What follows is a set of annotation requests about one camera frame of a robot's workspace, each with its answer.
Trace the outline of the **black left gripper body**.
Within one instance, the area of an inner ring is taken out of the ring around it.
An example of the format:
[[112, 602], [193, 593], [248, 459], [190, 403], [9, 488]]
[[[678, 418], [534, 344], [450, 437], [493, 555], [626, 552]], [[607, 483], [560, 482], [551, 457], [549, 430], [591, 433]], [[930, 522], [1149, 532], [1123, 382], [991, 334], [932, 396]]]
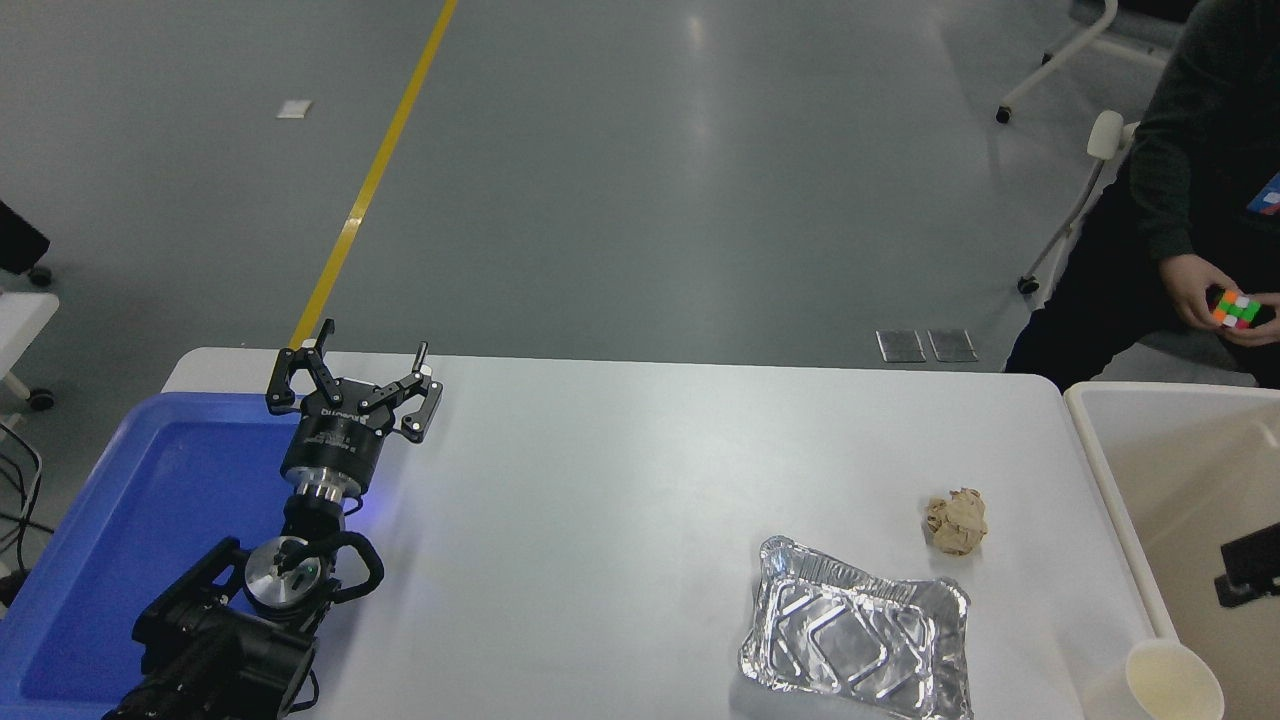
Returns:
[[300, 424], [282, 462], [282, 477], [297, 486], [303, 470], [319, 469], [343, 477], [347, 493], [366, 493], [394, 424], [388, 406], [376, 407], [370, 415], [360, 413], [360, 404], [375, 389], [375, 386], [340, 386], [338, 407], [320, 389], [305, 396]]

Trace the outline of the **person's right hand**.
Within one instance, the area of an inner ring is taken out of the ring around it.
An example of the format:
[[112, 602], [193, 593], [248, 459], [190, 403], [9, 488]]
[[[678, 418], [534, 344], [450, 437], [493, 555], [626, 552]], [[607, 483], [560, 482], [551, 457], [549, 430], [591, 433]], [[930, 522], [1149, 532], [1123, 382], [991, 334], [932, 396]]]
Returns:
[[1220, 268], [1197, 254], [1181, 254], [1157, 261], [1158, 277], [1172, 310], [1188, 327], [1219, 331], [1206, 293], [1211, 290], [1238, 291], [1239, 286]]

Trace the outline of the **person's left hand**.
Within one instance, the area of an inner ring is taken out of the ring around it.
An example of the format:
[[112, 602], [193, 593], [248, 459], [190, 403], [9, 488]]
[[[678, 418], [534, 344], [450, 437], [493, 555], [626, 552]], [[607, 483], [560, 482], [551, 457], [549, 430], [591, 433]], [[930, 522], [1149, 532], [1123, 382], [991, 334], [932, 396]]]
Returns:
[[1258, 348], [1267, 345], [1277, 343], [1279, 293], [1253, 292], [1248, 293], [1247, 297], [1252, 302], [1256, 302], [1261, 307], [1265, 307], [1265, 311], [1258, 313], [1260, 316], [1270, 313], [1270, 319], [1266, 323], [1254, 320], [1254, 323], [1248, 328], [1221, 325], [1220, 328], [1217, 328], [1217, 333], [1230, 343], [1242, 346], [1244, 348]]

